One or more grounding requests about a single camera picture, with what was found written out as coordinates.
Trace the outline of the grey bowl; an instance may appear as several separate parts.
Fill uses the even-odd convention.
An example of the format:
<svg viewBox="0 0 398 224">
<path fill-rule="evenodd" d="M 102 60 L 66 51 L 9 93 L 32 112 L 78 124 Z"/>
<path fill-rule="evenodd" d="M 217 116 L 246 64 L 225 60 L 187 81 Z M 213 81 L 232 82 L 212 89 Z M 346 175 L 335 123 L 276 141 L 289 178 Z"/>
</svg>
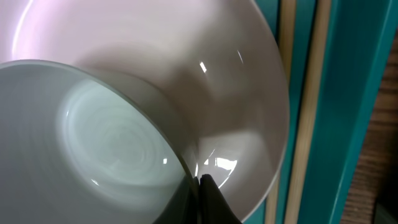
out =
<svg viewBox="0 0 398 224">
<path fill-rule="evenodd" d="M 1 222 L 154 223 L 196 145 L 164 94 L 122 73 L 1 65 Z"/>
</svg>

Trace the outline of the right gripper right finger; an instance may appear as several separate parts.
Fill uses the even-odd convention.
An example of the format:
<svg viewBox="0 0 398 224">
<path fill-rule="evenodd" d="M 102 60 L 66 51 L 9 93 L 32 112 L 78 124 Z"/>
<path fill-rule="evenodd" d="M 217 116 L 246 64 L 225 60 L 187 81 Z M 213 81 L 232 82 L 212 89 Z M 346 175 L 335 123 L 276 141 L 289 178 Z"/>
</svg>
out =
<svg viewBox="0 0 398 224">
<path fill-rule="evenodd" d="M 210 174 L 200 178 L 199 203 L 202 224 L 241 224 Z"/>
</svg>

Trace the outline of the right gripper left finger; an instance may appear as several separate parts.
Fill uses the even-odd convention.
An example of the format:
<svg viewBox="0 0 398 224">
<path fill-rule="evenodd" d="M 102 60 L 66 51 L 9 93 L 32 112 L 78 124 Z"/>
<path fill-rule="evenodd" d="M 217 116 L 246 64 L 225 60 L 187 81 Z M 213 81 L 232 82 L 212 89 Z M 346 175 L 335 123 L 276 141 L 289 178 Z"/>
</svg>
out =
<svg viewBox="0 0 398 224">
<path fill-rule="evenodd" d="M 199 181 L 184 177 L 164 211 L 154 224 L 197 224 Z"/>
</svg>

